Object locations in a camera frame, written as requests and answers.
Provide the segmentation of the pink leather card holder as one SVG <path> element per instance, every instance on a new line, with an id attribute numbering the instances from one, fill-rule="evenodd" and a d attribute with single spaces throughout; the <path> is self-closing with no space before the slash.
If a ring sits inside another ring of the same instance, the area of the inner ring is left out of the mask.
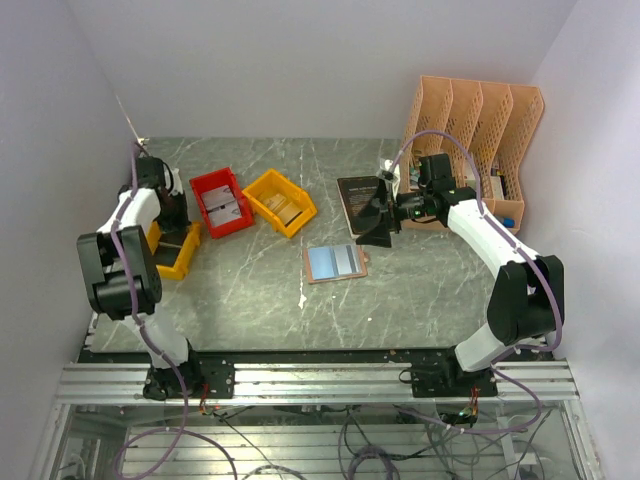
<path id="1" fill-rule="evenodd" d="M 322 246 L 303 252 L 310 284 L 363 278 L 368 275 L 365 252 L 355 244 Z"/>

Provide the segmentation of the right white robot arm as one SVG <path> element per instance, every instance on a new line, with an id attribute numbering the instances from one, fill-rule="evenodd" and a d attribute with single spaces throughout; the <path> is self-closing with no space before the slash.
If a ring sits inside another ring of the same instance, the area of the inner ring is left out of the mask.
<path id="1" fill-rule="evenodd" d="M 398 190 L 399 169 L 381 164 L 377 187 L 357 217 L 364 223 L 356 242 L 389 248 L 403 223 L 438 222 L 463 239 L 494 278 L 484 324 L 467 340 L 435 353 L 435 362 L 413 366 L 408 383 L 417 397 L 459 396 L 490 379 L 492 363 L 564 324 L 564 266 L 516 237 L 478 198 L 457 185 L 446 154 L 422 158 L 418 189 Z"/>

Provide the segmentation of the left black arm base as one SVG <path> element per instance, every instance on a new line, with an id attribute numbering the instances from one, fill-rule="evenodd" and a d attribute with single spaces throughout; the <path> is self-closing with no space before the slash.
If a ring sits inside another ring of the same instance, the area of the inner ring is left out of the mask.
<path id="1" fill-rule="evenodd" d="M 177 366 L 190 398 L 231 399 L 235 368 L 227 360 L 205 352 L 189 352 L 188 360 Z M 171 367 L 148 370 L 142 390 L 145 399 L 165 401 L 183 397 L 178 376 Z"/>

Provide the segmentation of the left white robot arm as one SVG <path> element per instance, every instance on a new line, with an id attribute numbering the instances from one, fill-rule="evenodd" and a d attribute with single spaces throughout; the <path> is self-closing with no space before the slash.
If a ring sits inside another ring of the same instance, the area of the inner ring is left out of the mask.
<path id="1" fill-rule="evenodd" d="M 188 231 L 184 189 L 178 171 L 164 160 L 137 154 L 132 182 L 121 188 L 114 212 L 77 240 L 84 285 L 91 308 L 124 323 L 149 354 L 143 395 L 192 397 L 202 389 L 204 373 L 189 340 L 159 307 L 162 282 L 147 241 L 154 224 L 163 233 Z"/>

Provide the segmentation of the white silver VIP card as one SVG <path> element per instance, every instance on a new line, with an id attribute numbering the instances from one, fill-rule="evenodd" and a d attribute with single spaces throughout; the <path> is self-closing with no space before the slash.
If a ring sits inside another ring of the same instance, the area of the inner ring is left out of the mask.
<path id="1" fill-rule="evenodd" d="M 333 255 L 338 276 L 357 275 L 362 272 L 359 249 L 355 245 L 335 246 Z"/>

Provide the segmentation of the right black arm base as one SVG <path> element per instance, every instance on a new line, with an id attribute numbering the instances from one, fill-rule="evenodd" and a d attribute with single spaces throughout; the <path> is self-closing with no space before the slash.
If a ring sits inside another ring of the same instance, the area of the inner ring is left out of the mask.
<path id="1" fill-rule="evenodd" d="M 487 369 L 463 372 L 449 363 L 411 365 L 398 375 L 408 385 L 414 398 L 495 397 L 498 393 L 494 377 Z"/>

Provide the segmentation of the red bin with cards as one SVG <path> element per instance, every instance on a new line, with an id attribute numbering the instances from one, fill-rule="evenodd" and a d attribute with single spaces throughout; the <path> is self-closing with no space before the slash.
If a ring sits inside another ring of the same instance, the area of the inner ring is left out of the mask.
<path id="1" fill-rule="evenodd" d="M 213 239 L 254 225 L 249 202 L 229 167 L 191 178 L 189 184 Z"/>

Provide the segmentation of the yellow bin with cards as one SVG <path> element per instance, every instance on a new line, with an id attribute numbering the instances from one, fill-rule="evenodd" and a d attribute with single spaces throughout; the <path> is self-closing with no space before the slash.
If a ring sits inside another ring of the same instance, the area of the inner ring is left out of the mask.
<path id="1" fill-rule="evenodd" d="M 318 213 L 309 194 L 275 169 L 242 190 L 252 211 L 291 239 Z"/>

